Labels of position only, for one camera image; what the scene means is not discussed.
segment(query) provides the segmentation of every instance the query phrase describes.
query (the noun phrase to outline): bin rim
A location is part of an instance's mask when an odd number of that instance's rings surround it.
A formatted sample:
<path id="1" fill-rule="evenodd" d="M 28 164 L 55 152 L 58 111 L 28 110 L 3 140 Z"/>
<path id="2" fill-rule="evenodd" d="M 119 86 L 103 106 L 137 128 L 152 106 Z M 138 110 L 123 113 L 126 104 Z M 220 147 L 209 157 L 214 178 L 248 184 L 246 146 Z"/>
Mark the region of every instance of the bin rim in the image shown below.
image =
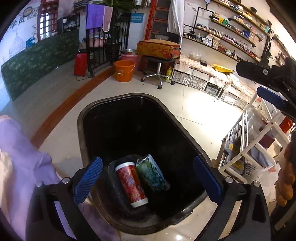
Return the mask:
<path id="1" fill-rule="evenodd" d="M 200 153 L 199 156 L 201 157 L 202 161 L 206 162 L 210 167 L 212 167 L 212 163 L 210 161 L 210 158 L 206 154 L 206 152 L 201 148 L 201 146 L 196 142 L 196 140 L 189 134 L 189 132 L 181 125 L 181 123 L 176 119 L 176 117 L 168 110 L 168 108 L 159 99 L 149 94 L 129 93 L 129 94 L 124 94 L 124 95 L 119 95 L 119 96 L 114 96 L 114 97 L 94 101 L 89 105 L 87 105 L 86 107 L 84 107 L 83 110 L 80 112 L 77 119 L 77 129 L 78 129 L 80 153 L 81 153 L 82 164 L 84 168 L 89 164 L 89 156 L 86 148 L 83 125 L 80 125 L 81 123 L 83 123 L 85 115 L 87 114 L 88 111 L 90 111 L 92 108 L 96 107 L 97 105 L 108 103 L 115 100 L 131 98 L 131 97 L 141 97 L 141 98 L 149 99 L 156 102 L 159 105 L 159 107 L 162 109 L 162 111 L 173 121 L 176 127 L 183 133 L 183 135 L 185 136 L 185 138 L 187 138 L 190 144 L 192 144 L 193 147 Z M 205 198 L 207 197 L 207 193 L 206 191 L 204 191 L 187 208 L 177 213 L 175 216 L 168 218 L 164 222 L 161 222 L 157 225 L 146 227 L 146 228 L 130 228 L 122 225 L 121 223 L 117 222 L 116 220 L 114 220 L 112 217 L 109 216 L 108 212 L 104 209 L 104 206 L 102 205 L 102 202 L 100 200 L 98 193 L 95 192 L 95 188 L 91 190 L 91 196 L 94 200 L 95 208 L 98 210 L 99 214 L 112 227 L 119 230 L 125 230 L 125 232 L 129 234 L 147 235 L 147 234 L 152 234 L 152 233 L 161 231 L 170 225 L 175 225 L 181 222 L 182 220 L 184 220 L 193 212 L 193 209 L 197 205 L 199 205 L 203 200 L 205 200 Z"/>

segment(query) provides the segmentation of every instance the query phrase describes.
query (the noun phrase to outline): orange bucket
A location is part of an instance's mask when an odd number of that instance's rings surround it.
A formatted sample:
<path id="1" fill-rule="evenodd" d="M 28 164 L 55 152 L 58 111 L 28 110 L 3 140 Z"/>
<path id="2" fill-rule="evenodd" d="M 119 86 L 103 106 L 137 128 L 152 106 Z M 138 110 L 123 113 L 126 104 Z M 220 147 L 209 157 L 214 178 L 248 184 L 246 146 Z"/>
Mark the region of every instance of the orange bucket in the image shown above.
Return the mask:
<path id="1" fill-rule="evenodd" d="M 135 62 L 131 60 L 119 60 L 115 62 L 115 78 L 119 82 L 129 82 L 133 76 Z"/>

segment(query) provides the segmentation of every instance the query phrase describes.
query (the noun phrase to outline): metal screw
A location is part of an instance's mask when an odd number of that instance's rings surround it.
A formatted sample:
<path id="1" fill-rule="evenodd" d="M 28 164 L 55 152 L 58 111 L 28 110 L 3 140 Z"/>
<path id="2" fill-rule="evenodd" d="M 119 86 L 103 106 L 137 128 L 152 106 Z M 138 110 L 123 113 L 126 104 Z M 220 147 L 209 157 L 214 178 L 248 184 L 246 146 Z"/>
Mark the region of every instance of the metal screw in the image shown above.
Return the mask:
<path id="1" fill-rule="evenodd" d="M 228 183 L 233 183 L 233 179 L 231 177 L 226 177 L 225 181 L 227 181 Z"/>
<path id="2" fill-rule="evenodd" d="M 258 182 L 258 181 L 254 181 L 253 183 L 254 183 L 254 185 L 255 185 L 256 187 L 259 187 L 259 186 L 260 186 L 260 182 Z"/>
<path id="3" fill-rule="evenodd" d="M 43 182 L 42 182 L 42 181 L 38 181 L 38 182 L 36 182 L 36 187 L 41 187 L 41 186 L 42 186 L 42 184 L 43 184 Z"/>
<path id="4" fill-rule="evenodd" d="M 63 180 L 62 180 L 62 183 L 64 184 L 67 184 L 70 182 L 70 178 L 69 177 L 65 177 Z"/>

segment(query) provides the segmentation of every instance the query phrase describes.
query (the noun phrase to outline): red window frame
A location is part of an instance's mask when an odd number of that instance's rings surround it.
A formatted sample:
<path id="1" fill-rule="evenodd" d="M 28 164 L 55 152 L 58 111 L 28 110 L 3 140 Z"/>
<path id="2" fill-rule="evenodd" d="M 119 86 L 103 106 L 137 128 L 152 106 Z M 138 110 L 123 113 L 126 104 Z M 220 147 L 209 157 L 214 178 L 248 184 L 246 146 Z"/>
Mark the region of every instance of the red window frame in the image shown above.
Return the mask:
<path id="1" fill-rule="evenodd" d="M 53 31 L 57 31 L 57 13 L 59 0 L 42 0 L 37 19 L 37 37 L 41 40 L 41 35 L 51 36 Z"/>

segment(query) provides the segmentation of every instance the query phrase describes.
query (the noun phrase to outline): black plastic bin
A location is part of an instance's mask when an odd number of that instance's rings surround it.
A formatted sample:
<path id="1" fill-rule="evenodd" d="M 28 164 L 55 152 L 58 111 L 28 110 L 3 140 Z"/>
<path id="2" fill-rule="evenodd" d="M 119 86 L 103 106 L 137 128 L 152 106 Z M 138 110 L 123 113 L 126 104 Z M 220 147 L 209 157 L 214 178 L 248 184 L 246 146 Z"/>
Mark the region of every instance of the black plastic bin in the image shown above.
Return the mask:
<path id="1" fill-rule="evenodd" d="M 190 215 L 207 196 L 193 169 L 204 150 L 157 98 L 141 93 L 99 100 L 85 107 L 77 121 L 84 167 L 99 156 L 103 171 L 91 191 L 100 215 L 130 234 L 151 234 Z M 151 154 L 170 189 L 153 193 L 143 186 L 149 203 L 132 208 L 114 167 L 126 157 Z"/>

